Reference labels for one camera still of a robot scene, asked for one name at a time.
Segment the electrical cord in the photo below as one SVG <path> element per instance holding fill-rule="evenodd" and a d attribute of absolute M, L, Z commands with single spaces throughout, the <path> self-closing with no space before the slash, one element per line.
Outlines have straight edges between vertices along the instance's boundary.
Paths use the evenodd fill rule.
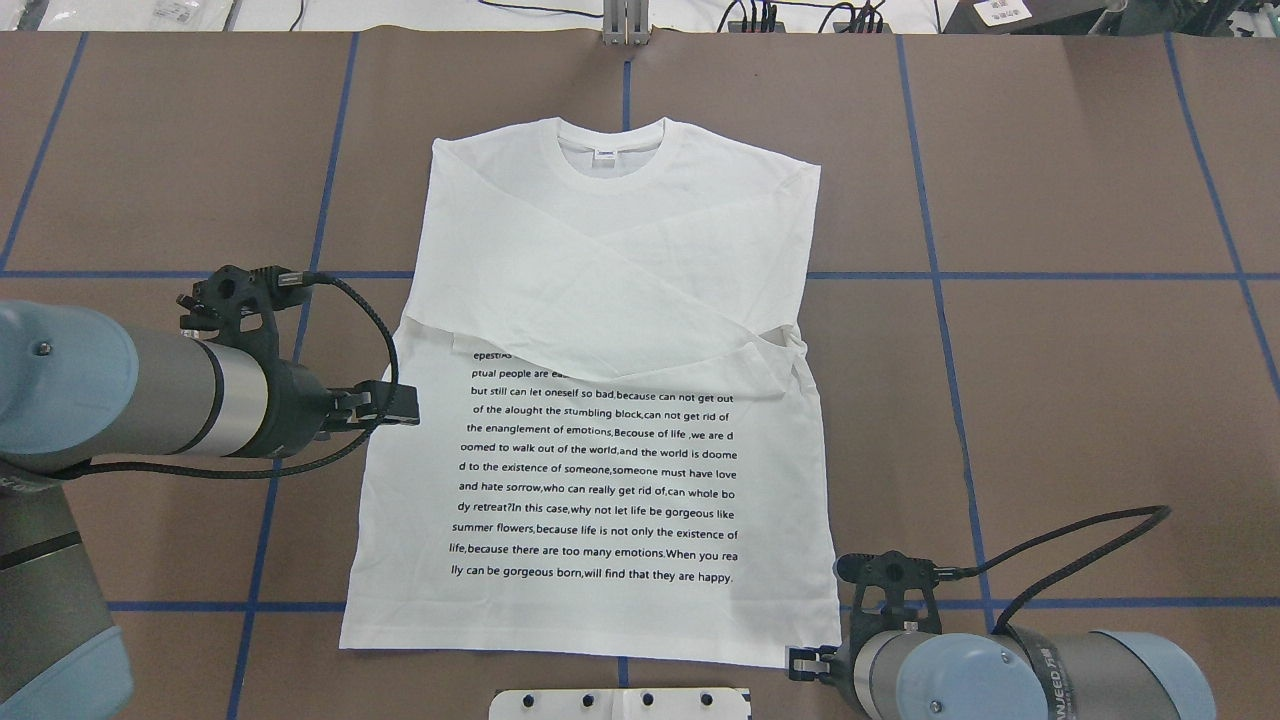
<path fill-rule="evenodd" d="M 876 5 L 872 5 L 872 0 L 867 0 L 867 3 L 861 8 L 859 8 L 858 17 L 854 18 L 854 22 L 849 23 L 849 27 L 846 27 L 845 29 L 842 29 L 840 32 L 851 32 L 851 33 L 863 33 L 863 32 L 865 32 L 865 33 L 878 33 L 878 32 L 883 32 L 884 31 L 884 15 L 882 15 L 879 13 L 879 9 L 881 9 L 881 5 L 883 5 L 884 3 L 886 3 L 886 0 L 881 0 Z"/>
<path fill-rule="evenodd" d="M 378 414 L 370 420 L 369 427 L 366 427 L 355 439 L 348 442 L 339 450 L 330 452 L 329 455 L 305 462 L 302 465 L 294 465 L 293 468 L 280 468 L 279 470 L 205 470 L 202 468 L 186 468 L 182 465 L 168 465 L 164 462 L 104 462 L 100 465 L 91 465 L 90 462 L 82 462 L 79 465 L 73 465 L 65 470 L 58 473 L 50 473 L 49 477 L 56 480 L 70 480 L 76 478 L 82 478 L 84 475 L 96 475 L 99 473 L 118 473 L 118 471 L 134 471 L 134 473 L 163 473 L 168 475 L 182 475 L 186 478 L 205 478 L 211 480 L 265 480 L 269 478 L 285 478 L 289 475 L 298 475 L 302 473 L 308 473 L 325 465 L 337 462 L 343 457 L 355 452 L 361 445 L 369 442 L 369 437 L 374 434 L 378 424 L 387 418 L 387 411 L 396 402 L 396 389 L 399 383 L 399 356 L 396 352 L 396 340 L 392 337 L 390 329 L 387 323 L 378 315 L 372 305 L 369 304 L 355 288 L 347 284 L 342 278 L 335 278 L 326 273 L 301 273 L 303 277 L 303 284 L 329 284 L 333 286 L 352 299 L 361 310 L 369 315 L 369 319 L 378 325 L 378 332 L 383 336 L 383 342 L 387 345 L 387 356 L 390 361 L 390 389 L 387 393 L 387 402 L 378 409 Z"/>
<path fill-rule="evenodd" d="M 1014 616 L 1014 614 L 1021 610 L 1021 607 L 1027 605 L 1033 597 L 1043 592 L 1050 585 L 1053 585 L 1079 573 L 1084 568 L 1088 568 L 1089 565 L 1097 562 L 1103 556 L 1110 555 L 1111 552 L 1115 552 L 1116 550 L 1120 550 L 1125 544 L 1129 544 L 1130 542 L 1144 536 L 1152 528 L 1162 523 L 1165 518 L 1169 518 L 1170 512 L 1172 512 L 1172 509 L 1169 507 L 1167 505 L 1151 505 L 1147 507 L 1133 507 L 1129 510 L 1116 510 L 1115 512 L 1103 512 L 1101 515 L 1094 515 L 1092 518 L 1085 518 L 1084 520 L 1071 523 L 1070 525 L 1064 525 L 1053 532 L 1044 533 L 1043 536 L 1034 537 L 1021 544 L 1006 550 L 1005 552 L 997 555 L 996 557 L 988 560 L 987 562 L 983 562 L 982 565 L 978 565 L 977 568 L 938 568 L 937 579 L 960 580 L 964 578 L 975 578 L 1015 555 L 1028 551 L 1038 544 L 1043 544 L 1052 539 L 1057 539 L 1062 536 L 1068 536 L 1076 530 L 1082 530 L 1091 525 L 1097 525 L 1100 523 L 1108 523 L 1111 520 L 1123 520 L 1125 518 L 1142 518 L 1142 516 L 1147 518 L 1134 528 L 1098 546 L 1096 550 L 1092 550 L 1082 555 L 1080 557 L 1076 557 L 1074 561 L 1069 562 L 1061 569 L 1055 570 L 1048 575 L 1044 575 L 1039 580 L 1036 580 L 1034 583 L 1032 583 L 1030 587 L 1019 593 L 1018 597 L 1015 597 L 1012 602 L 1010 602 L 1009 606 L 1005 607 L 1005 611 L 1000 614 L 1000 619 L 996 620 L 996 625 L 991 630 L 991 634 L 1001 635 L 1005 634 L 1005 632 L 1009 629 L 1009 620 Z"/>
<path fill-rule="evenodd" d="M 827 20 L 831 19 L 831 15 L 833 15 L 836 10 L 841 8 L 849 9 L 849 27 L 854 26 L 854 22 L 858 19 L 858 8 L 854 8 L 852 3 L 836 3 L 835 5 L 828 8 L 827 14 L 822 17 L 822 24 L 818 26 L 819 35 L 822 35 L 822 31 L 827 29 Z"/>
<path fill-rule="evenodd" d="M 481 5 L 490 8 L 503 8 L 507 10 L 541 10 L 544 13 L 563 13 L 566 15 L 581 15 L 584 18 L 604 19 L 604 13 L 588 13 L 586 10 L 570 10 L 568 8 L 543 8 L 540 5 L 512 5 L 508 3 L 495 3 L 494 0 L 476 0 Z"/>
<path fill-rule="evenodd" d="M 721 15 L 721 23 L 716 26 L 716 32 L 724 29 L 724 22 L 728 19 L 728 14 L 733 12 L 733 5 L 742 8 L 742 23 L 746 24 L 746 5 L 742 4 L 742 0 L 733 0 L 724 8 L 724 14 Z"/>

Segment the white label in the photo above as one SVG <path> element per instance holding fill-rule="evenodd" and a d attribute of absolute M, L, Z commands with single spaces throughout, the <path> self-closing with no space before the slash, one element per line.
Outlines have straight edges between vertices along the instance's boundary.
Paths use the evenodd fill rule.
<path fill-rule="evenodd" d="M 151 12 L 157 18 L 187 24 L 200 10 L 198 0 L 156 0 L 156 6 Z"/>
<path fill-rule="evenodd" d="M 986 0 L 975 3 L 973 9 L 978 12 L 978 17 L 987 23 L 987 27 L 1016 23 L 1032 17 L 1032 12 L 1027 9 L 1023 0 Z"/>

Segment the metal bracket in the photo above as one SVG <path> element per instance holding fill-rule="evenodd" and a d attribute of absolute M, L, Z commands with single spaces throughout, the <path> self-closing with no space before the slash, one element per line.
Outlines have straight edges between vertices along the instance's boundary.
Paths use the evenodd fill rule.
<path fill-rule="evenodd" d="M 605 45 L 649 44 L 649 0 L 604 0 Z"/>

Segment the blue grid line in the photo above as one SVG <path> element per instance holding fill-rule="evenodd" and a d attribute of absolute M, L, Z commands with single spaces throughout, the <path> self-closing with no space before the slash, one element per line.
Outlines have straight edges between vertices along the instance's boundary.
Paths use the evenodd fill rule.
<path fill-rule="evenodd" d="M 956 434 L 960 439 L 960 459 L 964 466 L 965 492 L 969 496 L 969 529 L 973 534 L 973 555 L 977 565 L 987 561 L 982 542 L 982 520 L 978 516 L 978 492 L 973 482 L 973 464 L 969 459 L 969 436 L 964 427 L 964 410 L 960 406 L 960 383 L 956 379 L 955 355 L 951 351 L 951 328 L 947 325 L 946 302 L 942 297 L 942 273 L 938 268 L 938 250 L 933 240 L 933 219 L 929 214 L 929 195 L 924 186 L 924 161 L 920 156 L 920 138 L 915 127 L 915 109 L 911 104 L 911 81 L 906 69 L 906 46 L 901 35 L 893 36 L 897 45 L 897 72 L 902 81 L 902 104 L 906 109 L 906 131 L 911 138 L 911 160 L 915 164 L 915 187 L 920 199 L 920 219 L 924 223 L 924 245 L 929 252 L 929 274 L 933 279 L 933 304 L 938 314 L 938 331 L 942 336 L 942 359 L 947 369 L 947 387 L 951 391 L 951 415 L 955 419 Z M 987 575 L 978 577 L 983 601 L 991 600 L 991 584 Z M 983 607 L 987 625 L 995 624 L 991 607 Z"/>
<path fill-rule="evenodd" d="M 356 281 L 413 279 L 413 270 L 325 270 Z M 205 279 L 212 270 L 0 270 L 0 279 Z M 928 281 L 927 270 L 812 270 L 810 281 Z M 952 281 L 1139 281 L 1139 282 L 1238 282 L 1236 273 L 1051 273 L 1004 270 L 941 270 L 938 277 Z M 1244 273 L 1249 282 L 1280 281 L 1280 273 Z"/>
<path fill-rule="evenodd" d="M 27 176 L 27 184 L 22 188 L 22 197 L 18 199 L 18 210 L 13 214 L 13 223 L 9 224 L 9 236 L 5 238 L 4 249 L 0 250 L 0 270 L 4 270 L 5 265 L 9 263 L 9 255 L 13 252 L 13 246 L 18 242 L 18 229 L 22 227 L 23 215 L 27 214 L 27 202 L 31 201 L 31 193 L 36 190 L 36 179 L 40 177 L 40 168 L 45 164 L 45 154 L 49 151 L 49 143 L 54 138 L 54 128 L 58 127 L 58 119 L 63 114 L 63 106 L 67 105 L 67 95 L 70 94 L 72 81 L 76 79 L 76 70 L 79 69 L 79 61 L 84 55 L 86 42 L 88 42 L 88 33 L 82 32 L 79 42 L 76 44 L 76 54 L 72 55 L 72 64 L 67 68 L 67 78 L 63 79 L 63 88 L 58 92 L 58 101 L 54 104 L 54 111 L 49 115 L 49 124 L 45 127 L 45 137 L 40 141 L 40 150 L 36 151 L 36 161 L 31 164 L 31 173 Z"/>
<path fill-rule="evenodd" d="M 622 63 L 622 131 L 631 129 L 631 60 Z"/>
<path fill-rule="evenodd" d="M 346 602 L 259 602 L 259 612 L 343 612 Z"/>
<path fill-rule="evenodd" d="M 333 179 L 338 170 L 338 155 L 342 147 L 342 131 L 347 117 L 347 102 L 351 99 L 351 81 L 356 68 L 356 53 L 360 50 L 360 33 L 351 33 L 351 46 L 347 50 L 347 70 L 343 76 L 342 95 L 338 100 L 338 118 L 334 122 L 333 142 L 329 149 L 329 167 L 325 172 L 324 192 L 320 196 L 320 213 L 316 218 L 315 242 L 311 246 L 311 261 L 307 269 L 315 272 L 320 265 L 320 252 L 324 250 L 325 227 L 329 219 L 329 201 L 333 199 Z M 311 302 L 302 306 L 302 316 L 298 320 L 298 334 L 293 341 L 293 361 L 298 363 L 302 356 L 302 342 L 307 334 L 307 320 L 311 316 Z M 271 464 L 274 471 L 279 471 L 280 461 Z M 266 502 L 262 507 L 262 527 L 257 537 L 257 550 L 253 556 L 253 575 L 250 582 L 248 602 L 244 609 L 244 626 L 241 632 L 239 652 L 236 656 L 236 673 L 232 678 L 230 698 L 227 703 L 227 720 L 237 720 L 239 715 L 239 698 L 244 689 L 244 673 L 248 670 L 248 652 L 253 638 L 253 621 L 257 615 L 259 594 L 262 588 L 262 569 L 266 565 L 266 548 L 271 537 L 271 520 L 275 515 L 275 500 L 280 488 L 279 475 L 273 475 L 268 483 Z"/>
<path fill-rule="evenodd" d="M 991 600 L 940 600 L 938 610 L 1004 610 L 1012 598 Z M 923 607 L 920 602 L 909 602 L 913 607 Z M 1027 603 L 1023 610 L 1152 610 L 1160 607 L 1198 607 L 1198 609 L 1260 609 L 1280 607 L 1280 597 L 1050 597 Z M 850 612 L 851 605 L 841 605 L 841 612 Z"/>
<path fill-rule="evenodd" d="M 108 602 L 111 612 L 244 612 L 244 602 L 122 600 Z"/>
<path fill-rule="evenodd" d="M 1204 158 L 1204 149 L 1201 146 L 1199 133 L 1196 132 L 1196 120 L 1192 118 L 1192 108 L 1187 102 L 1187 90 L 1183 87 L 1183 74 L 1178 69 L 1178 54 L 1174 51 L 1172 33 L 1165 33 L 1165 51 L 1169 54 L 1169 69 L 1174 74 L 1174 87 L 1178 90 L 1178 104 L 1183 108 L 1183 120 L 1187 123 L 1187 133 L 1192 140 L 1192 149 L 1196 151 L 1196 160 L 1199 163 L 1201 174 L 1204 176 L 1204 187 L 1208 197 L 1213 202 L 1213 214 L 1217 215 L 1217 225 L 1222 231 L 1222 241 L 1226 242 L 1226 251 L 1231 256 L 1231 266 L 1235 268 L 1235 277 L 1240 282 L 1240 292 L 1244 295 L 1244 305 L 1249 310 L 1249 322 L 1253 323 L 1253 334 L 1258 338 L 1262 348 L 1262 359 L 1266 361 L 1267 373 L 1271 375 L 1271 387 L 1276 398 L 1280 398 L 1280 370 L 1276 369 L 1275 356 L 1267 343 L 1267 333 L 1262 329 L 1262 319 L 1258 309 L 1253 304 L 1253 292 L 1249 291 L 1249 282 L 1244 275 L 1244 265 L 1240 263 L 1240 254 L 1235 247 L 1235 238 L 1231 236 L 1231 227 L 1226 222 L 1226 213 L 1222 210 L 1222 200 L 1217 193 L 1217 184 L 1213 182 L 1213 173 L 1208 169 L 1208 159 Z"/>
<path fill-rule="evenodd" d="M 205 279 L 212 270 L 0 270 L 0 278 L 13 279 Z"/>
<path fill-rule="evenodd" d="M 812 270 L 805 274 L 805 278 L 810 281 L 928 281 L 933 275 L 910 270 L 855 270 L 851 273 Z"/>

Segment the white t-shirt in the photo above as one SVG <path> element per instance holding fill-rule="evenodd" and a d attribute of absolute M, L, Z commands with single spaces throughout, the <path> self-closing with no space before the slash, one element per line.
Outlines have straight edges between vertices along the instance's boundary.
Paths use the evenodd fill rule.
<path fill-rule="evenodd" d="M 819 168 L 669 119 L 433 146 L 342 647 L 781 666 L 840 639 L 796 327 Z"/>

